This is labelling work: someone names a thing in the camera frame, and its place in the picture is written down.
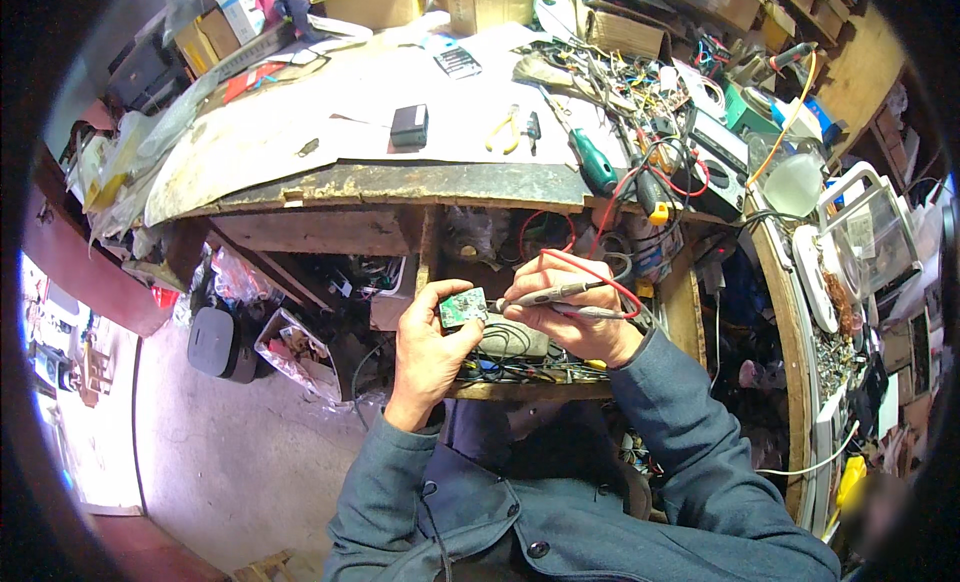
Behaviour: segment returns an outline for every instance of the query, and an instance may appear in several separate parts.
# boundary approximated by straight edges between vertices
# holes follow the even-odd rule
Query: person's right hand
[[[614,277],[610,266],[602,261],[588,261],[573,255],[569,258],[607,279]],[[523,295],[551,286],[596,280],[597,277],[569,263],[549,254],[541,254],[516,270],[513,286],[507,289],[503,298],[516,300]],[[618,292],[611,286],[593,288],[582,294],[568,297],[564,301],[616,311],[621,309]],[[641,332],[625,320],[573,318],[561,315],[549,306],[510,305],[504,310],[503,316],[543,332],[581,359],[600,359],[611,368],[625,365],[637,352],[643,340]]]

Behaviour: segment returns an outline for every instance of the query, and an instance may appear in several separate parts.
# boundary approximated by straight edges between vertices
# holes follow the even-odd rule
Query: hand
[[[588,261],[573,255],[570,255],[570,258],[607,279],[614,277],[610,266],[602,261]],[[549,254],[541,254],[516,270],[513,286],[507,289],[503,298],[516,300],[523,295],[550,286],[596,280],[595,276],[569,263],[564,263]],[[606,285],[568,297],[564,301],[617,311],[621,308],[617,290]],[[641,332],[626,320],[577,319],[561,315],[547,305],[536,307],[511,305],[504,310],[503,316],[543,332],[581,359],[600,359],[612,368],[625,365],[643,340]]]
[[[462,279],[430,282],[400,317],[396,330],[396,373],[393,394],[383,418],[413,432],[426,425],[460,371],[467,353],[483,339],[483,322],[470,320],[456,333],[443,336],[433,314],[441,299],[474,287]]]

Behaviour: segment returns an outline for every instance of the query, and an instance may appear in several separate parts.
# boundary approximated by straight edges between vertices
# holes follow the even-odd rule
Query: yellow cable
[[[780,147],[780,143],[784,141],[784,136],[786,136],[786,131],[790,129],[790,126],[793,125],[794,120],[797,119],[797,116],[800,115],[800,109],[804,108],[804,99],[807,97],[807,93],[810,92],[810,86],[813,85],[813,73],[817,70],[817,52],[814,51],[810,53],[810,73],[806,76],[806,84],[803,86],[803,92],[799,96],[799,101],[797,103],[797,108],[793,110],[793,114],[790,115],[790,119],[786,121],[786,125],[783,126],[783,132],[780,133],[780,136],[776,139],[774,143],[774,148],[770,149],[770,155],[767,155],[767,158],[763,161],[759,168],[753,175],[750,176],[750,180],[747,180],[747,187],[750,187],[750,184],[757,181],[757,178],[761,176],[763,170],[767,168],[767,165],[770,164],[770,159],[774,157],[774,153],[777,151],[777,148]]]

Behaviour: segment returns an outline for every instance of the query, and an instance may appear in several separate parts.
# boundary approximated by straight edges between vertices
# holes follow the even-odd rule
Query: jacket button
[[[550,552],[550,543],[543,540],[531,542],[530,546],[527,547],[527,555],[529,555],[531,559],[539,559],[548,552]]]

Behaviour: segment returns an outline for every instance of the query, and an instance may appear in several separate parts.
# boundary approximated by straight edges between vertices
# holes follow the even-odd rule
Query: yellow-handled pliers
[[[511,139],[510,139],[510,146],[503,149],[503,154],[510,155],[510,153],[514,151],[517,145],[521,143],[521,132],[520,130],[517,129],[517,116],[520,115],[520,113],[521,113],[520,105],[510,105],[510,110],[507,112],[507,118],[504,119],[499,126],[497,126],[496,128],[493,128],[493,132],[491,132],[489,136],[486,137],[486,149],[488,151],[492,152],[494,150],[493,140],[497,136],[498,132],[503,130],[503,127],[506,126],[507,124],[510,124]]]

